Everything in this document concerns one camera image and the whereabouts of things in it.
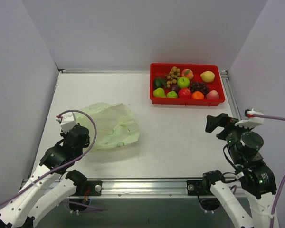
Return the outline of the orange peach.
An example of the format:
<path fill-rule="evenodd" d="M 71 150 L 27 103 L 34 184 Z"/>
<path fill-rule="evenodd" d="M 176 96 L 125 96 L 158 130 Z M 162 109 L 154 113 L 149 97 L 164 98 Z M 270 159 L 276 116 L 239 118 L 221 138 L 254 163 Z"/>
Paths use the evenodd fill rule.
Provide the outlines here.
<path fill-rule="evenodd" d="M 190 69 L 184 69 L 184 70 L 181 72 L 181 77 L 186 77 L 186 78 L 188 78 L 189 80 L 191 80 L 191 79 L 194 77 L 193 71 L 190 70 Z"/>

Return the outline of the pale green plastic bag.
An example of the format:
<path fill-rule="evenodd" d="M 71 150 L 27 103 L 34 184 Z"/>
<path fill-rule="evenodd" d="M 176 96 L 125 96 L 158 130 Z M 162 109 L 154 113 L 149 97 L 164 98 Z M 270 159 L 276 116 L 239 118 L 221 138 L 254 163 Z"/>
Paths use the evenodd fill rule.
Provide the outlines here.
<path fill-rule="evenodd" d="M 88 114 L 96 125 L 97 137 L 92 151 L 114 149 L 138 141 L 140 129 L 128 106 L 100 102 L 81 111 Z"/>

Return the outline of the pink peach from bag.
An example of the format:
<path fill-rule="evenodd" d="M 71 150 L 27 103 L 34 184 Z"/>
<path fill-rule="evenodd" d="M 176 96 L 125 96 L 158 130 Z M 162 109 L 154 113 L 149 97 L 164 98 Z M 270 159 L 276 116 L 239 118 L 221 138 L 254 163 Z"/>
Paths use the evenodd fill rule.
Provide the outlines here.
<path fill-rule="evenodd" d="M 211 90 L 206 94 L 207 99 L 217 100 L 219 99 L 219 93 L 216 90 Z"/>

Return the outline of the dark red grape bunch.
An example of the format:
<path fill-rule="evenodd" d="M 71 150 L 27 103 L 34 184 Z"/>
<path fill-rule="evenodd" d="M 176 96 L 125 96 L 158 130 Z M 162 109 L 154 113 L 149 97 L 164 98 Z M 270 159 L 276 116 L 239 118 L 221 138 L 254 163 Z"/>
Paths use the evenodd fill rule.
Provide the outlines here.
<path fill-rule="evenodd" d="M 191 82 L 189 89 L 191 90 L 192 93 L 199 91 L 202 92 L 204 95 L 210 92 L 210 89 L 208 88 L 207 84 L 204 82 Z"/>

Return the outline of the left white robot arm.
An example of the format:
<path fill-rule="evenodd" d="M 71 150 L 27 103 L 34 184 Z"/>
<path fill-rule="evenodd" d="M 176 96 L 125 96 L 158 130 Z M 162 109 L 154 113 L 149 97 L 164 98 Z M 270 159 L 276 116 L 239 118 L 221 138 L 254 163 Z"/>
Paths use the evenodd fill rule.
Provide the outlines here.
<path fill-rule="evenodd" d="M 35 227 L 66 197 L 82 195 L 87 178 L 68 168 L 90 144 L 89 130 L 79 124 L 61 133 L 62 139 L 46 150 L 31 178 L 0 210 L 0 228 Z"/>

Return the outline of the aluminium front rail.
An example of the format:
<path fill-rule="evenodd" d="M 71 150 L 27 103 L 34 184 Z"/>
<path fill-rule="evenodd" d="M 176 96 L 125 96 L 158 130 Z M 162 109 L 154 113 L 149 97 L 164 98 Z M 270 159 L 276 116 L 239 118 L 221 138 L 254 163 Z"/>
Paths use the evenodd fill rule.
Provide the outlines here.
<path fill-rule="evenodd" d="M 88 181 L 98 181 L 98 179 L 87 179 Z M 90 198 L 183 198 L 187 197 L 186 181 L 202 180 L 201 178 L 168 178 L 168 179 L 102 179 L 102 191 L 100 196 Z M 75 193 L 75 185 L 71 180 L 62 178 L 53 180 L 46 177 L 37 182 L 28 180 L 21 188 L 23 197 L 37 201 L 44 194 L 55 190 L 51 200 L 70 197 Z"/>

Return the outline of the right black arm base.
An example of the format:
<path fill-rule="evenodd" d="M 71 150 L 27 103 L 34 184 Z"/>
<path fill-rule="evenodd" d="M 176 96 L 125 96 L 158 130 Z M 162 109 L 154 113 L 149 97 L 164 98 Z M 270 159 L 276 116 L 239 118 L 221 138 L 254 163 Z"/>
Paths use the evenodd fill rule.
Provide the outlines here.
<path fill-rule="evenodd" d="M 222 208 L 219 200 L 206 188 L 203 187 L 202 180 L 186 181 L 187 195 L 198 198 L 199 205 L 205 213 L 214 214 Z"/>

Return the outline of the dark red plum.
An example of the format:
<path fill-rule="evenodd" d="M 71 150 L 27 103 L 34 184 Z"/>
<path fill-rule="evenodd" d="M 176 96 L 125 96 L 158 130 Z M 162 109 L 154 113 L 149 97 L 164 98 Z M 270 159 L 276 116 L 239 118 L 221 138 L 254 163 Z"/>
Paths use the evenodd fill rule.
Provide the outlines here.
<path fill-rule="evenodd" d="M 174 91 L 174 92 L 178 93 L 179 89 L 180 88 L 178 87 L 177 84 L 173 84 L 170 86 L 170 91 Z"/>

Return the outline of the red apple from bag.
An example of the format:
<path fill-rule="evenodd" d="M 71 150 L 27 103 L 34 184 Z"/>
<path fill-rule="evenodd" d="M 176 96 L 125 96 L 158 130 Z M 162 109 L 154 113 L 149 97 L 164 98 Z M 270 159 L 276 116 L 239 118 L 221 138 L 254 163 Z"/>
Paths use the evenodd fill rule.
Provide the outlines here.
<path fill-rule="evenodd" d="M 192 93 L 189 88 L 182 88 L 178 91 L 179 99 L 191 99 Z"/>

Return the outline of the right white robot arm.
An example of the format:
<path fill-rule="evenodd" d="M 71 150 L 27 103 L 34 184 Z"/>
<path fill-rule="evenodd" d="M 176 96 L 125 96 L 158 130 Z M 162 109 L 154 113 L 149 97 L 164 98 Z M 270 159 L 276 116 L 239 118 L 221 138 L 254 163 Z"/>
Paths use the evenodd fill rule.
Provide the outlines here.
<path fill-rule="evenodd" d="M 263 124 L 255 111 L 248 112 L 248 119 L 238 120 L 225 113 L 207 116 L 205 131 L 213 132 L 217 127 L 223 130 L 216 135 L 224 140 L 225 156 L 235 170 L 235 181 L 239 181 L 248 199 L 251 213 L 241 206 L 228 184 L 230 183 L 219 170 L 203 174 L 202 191 L 213 194 L 228 214 L 236 228 L 278 228 L 280 226 L 274 201 L 277 186 L 272 170 L 265 164 L 260 154 L 264 145 L 263 138 L 253 131 Z"/>

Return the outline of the dark green avocado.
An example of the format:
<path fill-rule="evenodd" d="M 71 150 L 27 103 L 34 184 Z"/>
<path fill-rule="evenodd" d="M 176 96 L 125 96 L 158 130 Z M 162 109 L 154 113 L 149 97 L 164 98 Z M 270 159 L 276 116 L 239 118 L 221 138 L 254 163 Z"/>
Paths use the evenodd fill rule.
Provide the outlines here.
<path fill-rule="evenodd" d="M 166 87 L 166 79 L 164 78 L 156 78 L 153 80 L 153 88 L 163 88 Z"/>

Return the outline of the orange fruit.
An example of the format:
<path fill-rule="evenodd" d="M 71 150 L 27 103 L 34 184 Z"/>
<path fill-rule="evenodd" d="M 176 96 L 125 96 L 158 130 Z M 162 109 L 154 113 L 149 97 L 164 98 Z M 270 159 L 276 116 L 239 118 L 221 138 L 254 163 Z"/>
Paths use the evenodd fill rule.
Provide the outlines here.
<path fill-rule="evenodd" d="M 200 91 L 195 91 L 191 95 L 192 99 L 204 99 L 204 94 Z"/>

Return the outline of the red plastic tray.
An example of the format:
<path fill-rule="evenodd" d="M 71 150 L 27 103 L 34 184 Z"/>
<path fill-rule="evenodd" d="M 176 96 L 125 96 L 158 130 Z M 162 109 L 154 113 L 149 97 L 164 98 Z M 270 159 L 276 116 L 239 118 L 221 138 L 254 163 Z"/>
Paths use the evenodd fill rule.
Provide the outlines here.
<path fill-rule="evenodd" d="M 156 105 L 218 106 L 225 101 L 216 65 L 152 63 L 150 100 Z"/>

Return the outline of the lime green fruit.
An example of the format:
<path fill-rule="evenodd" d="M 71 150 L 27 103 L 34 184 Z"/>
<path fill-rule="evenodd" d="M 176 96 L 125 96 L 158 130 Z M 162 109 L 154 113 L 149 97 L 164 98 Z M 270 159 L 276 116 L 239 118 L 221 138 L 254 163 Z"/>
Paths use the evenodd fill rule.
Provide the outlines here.
<path fill-rule="evenodd" d="M 178 94 L 175 91 L 170 91 L 166 94 L 167 98 L 172 98 L 172 99 L 177 99 L 178 98 Z"/>

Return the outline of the green pear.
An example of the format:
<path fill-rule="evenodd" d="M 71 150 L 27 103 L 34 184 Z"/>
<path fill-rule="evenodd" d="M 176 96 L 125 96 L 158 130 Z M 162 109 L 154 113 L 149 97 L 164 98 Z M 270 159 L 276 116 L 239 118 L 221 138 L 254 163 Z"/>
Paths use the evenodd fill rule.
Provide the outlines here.
<path fill-rule="evenodd" d="M 166 93 L 163 88 L 157 88 L 152 93 L 153 97 L 155 98 L 166 98 Z"/>

